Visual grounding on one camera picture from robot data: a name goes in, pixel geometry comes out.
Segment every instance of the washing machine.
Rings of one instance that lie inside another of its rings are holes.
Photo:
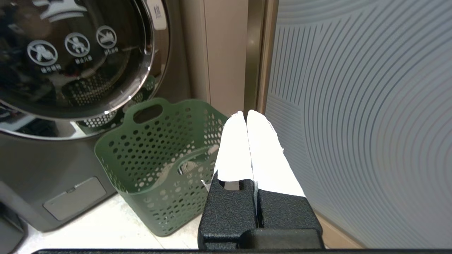
[[[0,203],[49,231],[114,194],[94,145],[190,97],[183,41],[176,0],[1,0]]]

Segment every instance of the washing machine door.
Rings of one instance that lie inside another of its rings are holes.
[[[145,80],[167,33],[160,0],[2,1],[0,131],[73,139],[115,127],[156,90]]]

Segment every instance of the white label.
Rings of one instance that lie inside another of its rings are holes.
[[[166,15],[161,0],[147,0],[155,30],[166,29]]]

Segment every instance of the beige cabinet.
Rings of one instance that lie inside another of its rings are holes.
[[[192,95],[225,115],[243,110],[247,0],[181,0]]]

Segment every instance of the green laundry basket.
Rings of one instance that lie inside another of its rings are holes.
[[[173,233],[204,210],[201,180],[212,178],[226,120],[203,101],[156,98],[130,107],[124,123],[98,140],[95,153],[110,182],[155,235]]]

